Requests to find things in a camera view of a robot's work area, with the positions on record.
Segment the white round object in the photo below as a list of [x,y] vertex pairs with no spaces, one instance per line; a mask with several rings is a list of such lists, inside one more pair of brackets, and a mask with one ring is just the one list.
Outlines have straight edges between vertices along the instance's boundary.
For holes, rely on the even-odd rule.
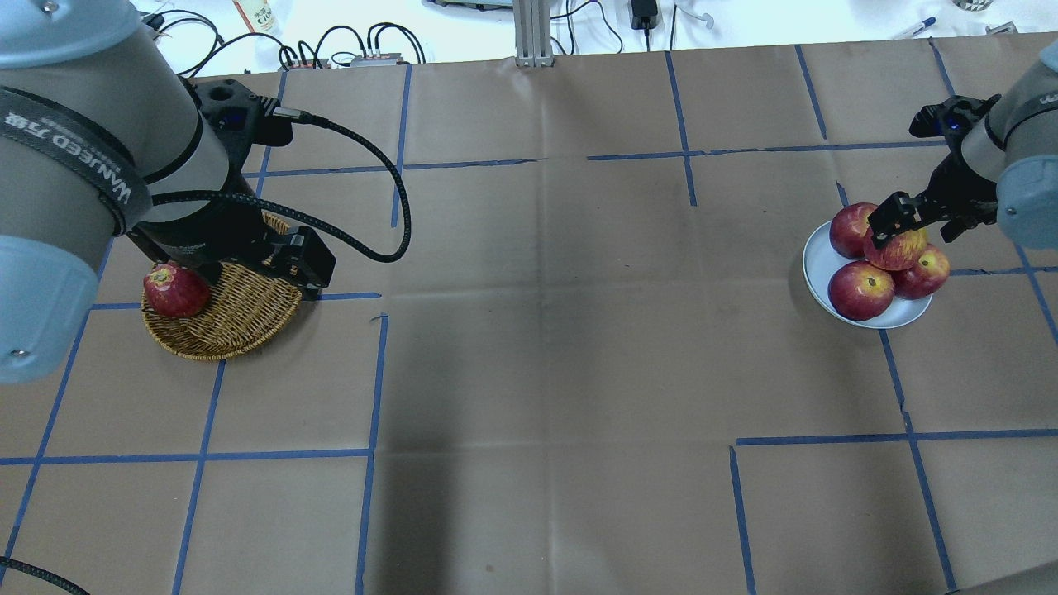
[[845,258],[841,254],[838,254],[834,250],[834,247],[831,246],[829,221],[819,226],[808,236],[808,241],[804,245],[802,268],[804,269],[804,280],[808,284],[808,291],[819,302],[819,305],[823,306],[823,309],[849,324],[863,328],[896,328],[904,326],[920,317],[933,300],[932,295],[919,298],[918,300],[893,298],[893,303],[889,305],[889,308],[886,308],[884,312],[873,319],[864,321],[849,320],[839,314],[834,309],[834,306],[831,305],[831,298],[827,294],[826,288],[831,284],[831,277],[834,276],[834,273],[852,262],[852,258]]

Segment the robotic arm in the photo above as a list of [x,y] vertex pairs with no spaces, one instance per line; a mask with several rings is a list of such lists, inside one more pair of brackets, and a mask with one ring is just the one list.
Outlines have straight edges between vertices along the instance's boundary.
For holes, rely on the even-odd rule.
[[926,106],[909,131],[944,137],[951,152],[925,191],[894,193],[871,214],[875,246],[935,221],[947,221],[945,241],[998,221],[1022,246],[1058,249],[1058,42],[1006,95]]
[[126,0],[10,4],[0,19],[0,384],[58,367],[95,301],[111,236],[211,281],[234,262],[307,295],[329,284],[334,256],[312,228],[279,235],[247,204],[162,204],[174,193],[252,195],[240,174],[251,144],[289,143],[304,112],[234,80],[189,86]]

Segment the apple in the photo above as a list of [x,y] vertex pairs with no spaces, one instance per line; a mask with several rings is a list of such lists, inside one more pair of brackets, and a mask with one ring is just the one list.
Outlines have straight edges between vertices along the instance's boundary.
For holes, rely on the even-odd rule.
[[911,268],[912,265],[926,251],[929,244],[929,236],[926,230],[911,230],[904,232],[889,240],[884,248],[878,250],[874,247],[871,236],[874,232],[868,229],[868,234],[863,238],[863,255],[869,263],[887,271],[902,271]]
[[847,263],[826,286],[831,305],[849,320],[873,319],[886,311],[895,294],[892,275],[865,260]]
[[190,318],[209,302],[209,286],[197,272],[176,263],[159,264],[143,277],[147,303],[169,318]]
[[874,213],[877,204],[857,202],[850,204],[831,219],[831,246],[845,258],[863,257],[863,238],[871,223],[867,216]]
[[896,295],[905,300],[917,300],[933,293],[951,274],[951,264],[941,249],[929,244],[922,256],[911,268],[893,273]]

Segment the bowl of fruit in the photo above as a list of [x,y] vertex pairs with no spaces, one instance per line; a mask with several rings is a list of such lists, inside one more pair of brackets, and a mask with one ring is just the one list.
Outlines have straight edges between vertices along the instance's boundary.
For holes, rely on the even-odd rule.
[[863,328],[896,328],[926,311],[951,266],[925,229],[875,248],[868,216],[876,208],[851,204],[817,228],[805,242],[802,267],[808,290],[826,311]]

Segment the power adapter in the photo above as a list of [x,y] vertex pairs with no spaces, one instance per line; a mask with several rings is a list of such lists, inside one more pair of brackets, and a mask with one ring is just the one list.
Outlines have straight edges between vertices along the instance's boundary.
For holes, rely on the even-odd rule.
[[641,29],[645,32],[657,25],[657,0],[632,0],[632,29]]

